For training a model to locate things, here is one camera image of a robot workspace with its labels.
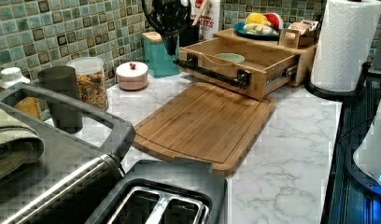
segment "pasta jar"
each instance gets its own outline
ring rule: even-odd
[[[96,57],[85,57],[71,60],[66,65],[76,70],[79,99],[88,105],[107,110],[104,61]]]

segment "towel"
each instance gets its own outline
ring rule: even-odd
[[[38,161],[43,152],[37,132],[0,109],[0,179],[22,164]]]

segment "plate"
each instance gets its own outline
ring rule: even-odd
[[[240,35],[242,37],[246,38],[252,38],[252,39],[258,39],[258,40],[278,40],[280,37],[280,33],[278,35],[254,35],[254,34],[249,34],[247,33],[247,30],[243,29],[244,28],[244,23],[239,22],[234,25],[234,33],[237,35]]]
[[[231,62],[231,63],[241,63],[244,61],[244,57],[240,54],[235,53],[219,53],[215,55],[217,58]]]

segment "marble countertop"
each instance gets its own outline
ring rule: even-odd
[[[107,112],[134,126],[184,91],[194,80],[148,77],[141,91],[107,90]],[[227,204],[220,223],[319,223],[328,184],[341,104],[317,98],[303,86],[269,94],[276,109],[234,175],[227,177]],[[84,120],[76,136],[99,146],[109,135],[101,124]],[[157,160],[131,147],[122,161],[127,172],[139,160]]]

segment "mosaic tile backsplash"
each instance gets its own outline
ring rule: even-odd
[[[78,57],[106,62],[108,77],[121,63],[142,60],[149,31],[137,0],[0,0],[0,71],[42,69]]]

